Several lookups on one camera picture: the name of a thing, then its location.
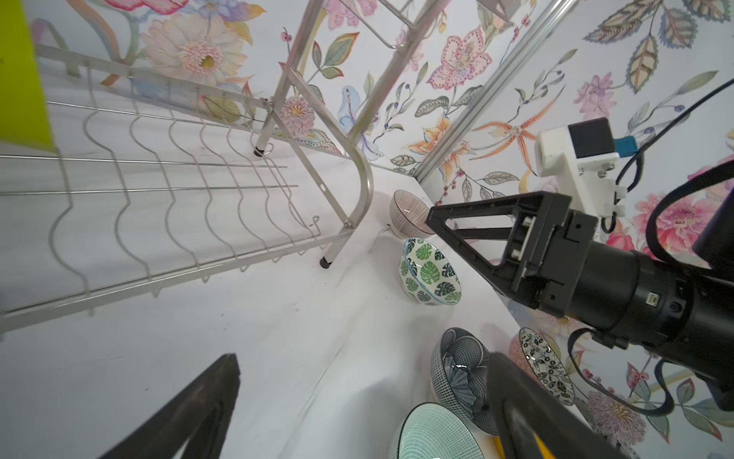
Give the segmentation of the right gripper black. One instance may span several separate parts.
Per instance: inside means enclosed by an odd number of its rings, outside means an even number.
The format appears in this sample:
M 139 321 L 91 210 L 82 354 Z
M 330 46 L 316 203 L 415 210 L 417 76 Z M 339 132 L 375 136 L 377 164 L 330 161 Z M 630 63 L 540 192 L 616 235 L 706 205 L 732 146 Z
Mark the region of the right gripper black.
M 596 218 L 571 199 L 532 192 L 430 209 L 426 224 L 500 295 L 585 324 L 607 347 L 663 347 L 694 309 L 694 280 L 641 252 L 594 241 Z M 512 216 L 511 227 L 451 227 L 451 220 Z M 470 243 L 499 241 L 492 262 Z

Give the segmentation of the dark blue patterned bowl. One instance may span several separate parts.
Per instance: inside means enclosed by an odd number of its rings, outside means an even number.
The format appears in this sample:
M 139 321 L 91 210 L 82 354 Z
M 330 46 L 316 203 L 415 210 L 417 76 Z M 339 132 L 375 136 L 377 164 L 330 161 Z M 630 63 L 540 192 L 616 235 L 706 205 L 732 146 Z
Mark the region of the dark blue patterned bowl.
M 497 436 L 487 394 L 487 348 L 470 332 L 445 330 L 430 359 L 430 386 L 440 405 L 468 428 Z

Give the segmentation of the steel wire dish rack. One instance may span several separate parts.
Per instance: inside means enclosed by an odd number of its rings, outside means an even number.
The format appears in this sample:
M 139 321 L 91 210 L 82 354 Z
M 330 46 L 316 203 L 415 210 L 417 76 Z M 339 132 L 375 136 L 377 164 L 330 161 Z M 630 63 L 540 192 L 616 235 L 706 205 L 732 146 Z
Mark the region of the steel wire dish rack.
M 146 101 L 141 93 L 143 84 L 162 87 L 166 96 L 150 100 L 158 108 L 152 116 L 157 141 L 145 146 L 141 159 L 120 158 L 106 134 L 95 136 L 93 121 L 103 113 L 103 108 L 94 99 L 83 105 L 82 134 L 102 149 L 103 156 L 72 157 L 61 152 L 51 156 L 61 179 L 57 195 L 66 205 L 48 231 L 54 260 L 80 281 L 80 289 L 3 309 L 3 332 L 93 312 L 135 296 L 156 296 L 168 287 L 197 279 L 208 281 L 213 275 L 235 269 L 246 271 L 251 265 L 275 262 L 317 247 L 325 252 L 322 267 L 331 266 L 366 216 L 374 197 L 372 166 L 357 147 L 357 139 L 370 125 L 425 32 L 443 10 L 443 2 L 427 2 L 419 16 L 407 22 L 405 42 L 395 49 L 390 64 L 349 130 L 340 126 L 296 68 L 311 41 L 320 10 L 317 1 L 308 5 L 276 94 L 269 101 L 55 47 L 34 47 L 34 54 L 41 59 L 83 70 L 88 90 L 95 87 L 95 73 L 127 80 L 128 99 L 133 105 L 127 112 L 131 125 L 143 118 L 139 109 Z M 341 145 L 343 157 L 357 170 L 359 199 L 350 212 L 342 208 L 282 119 L 281 109 L 290 88 L 296 89 L 307 107 L 315 111 Z M 216 109 L 206 114 L 196 106 L 177 105 L 171 99 L 174 92 L 192 97 L 197 103 L 213 103 Z M 271 158 L 274 141 L 290 145 L 340 221 L 337 233 L 325 235 L 317 221 L 302 218 L 292 198 L 294 185 L 286 181 L 281 166 Z M 62 235 L 58 229 L 72 219 L 76 199 L 107 199 L 111 195 L 122 200 L 113 210 L 115 222 L 110 239 L 115 252 L 137 263 L 141 272 L 115 283 L 94 286 L 89 273 L 76 267 L 74 256 L 91 249 L 99 242 L 99 236 L 85 223 L 76 225 L 70 236 Z

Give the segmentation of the lime green bowl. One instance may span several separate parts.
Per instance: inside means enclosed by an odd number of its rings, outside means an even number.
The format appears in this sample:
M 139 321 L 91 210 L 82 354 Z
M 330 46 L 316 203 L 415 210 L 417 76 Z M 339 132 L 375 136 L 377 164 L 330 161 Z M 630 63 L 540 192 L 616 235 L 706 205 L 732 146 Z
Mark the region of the lime green bowl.
M 19 1 L 1 3 L 1 141 L 55 151 L 34 44 Z

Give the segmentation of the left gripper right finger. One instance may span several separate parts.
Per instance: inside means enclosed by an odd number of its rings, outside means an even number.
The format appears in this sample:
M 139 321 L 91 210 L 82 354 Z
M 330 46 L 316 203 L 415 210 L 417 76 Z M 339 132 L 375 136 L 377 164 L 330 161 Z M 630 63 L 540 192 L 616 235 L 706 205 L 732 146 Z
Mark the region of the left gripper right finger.
M 487 363 L 487 394 L 506 458 L 542 458 L 535 434 L 555 458 L 623 457 L 507 356 L 490 353 Z

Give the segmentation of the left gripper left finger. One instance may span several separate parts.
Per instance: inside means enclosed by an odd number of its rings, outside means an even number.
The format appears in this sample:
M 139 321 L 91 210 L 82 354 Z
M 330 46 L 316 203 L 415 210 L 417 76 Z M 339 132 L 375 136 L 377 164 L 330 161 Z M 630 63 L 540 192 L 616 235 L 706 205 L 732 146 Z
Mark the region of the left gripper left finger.
M 224 354 L 104 458 L 218 458 L 240 388 L 234 354 Z

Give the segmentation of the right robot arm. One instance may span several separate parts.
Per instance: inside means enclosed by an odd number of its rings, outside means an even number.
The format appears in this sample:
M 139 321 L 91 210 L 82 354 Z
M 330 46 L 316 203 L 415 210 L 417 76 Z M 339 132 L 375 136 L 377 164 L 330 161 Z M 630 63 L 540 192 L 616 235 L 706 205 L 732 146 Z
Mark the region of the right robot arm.
M 724 201 L 696 243 L 708 269 L 663 250 L 657 223 L 670 206 L 732 176 L 732 163 L 720 164 L 663 197 L 648 219 L 648 252 L 596 242 L 598 220 L 548 191 L 434 207 L 427 225 L 501 295 L 572 317 L 608 348 L 636 344 L 688 368 L 730 411 L 733 203 Z

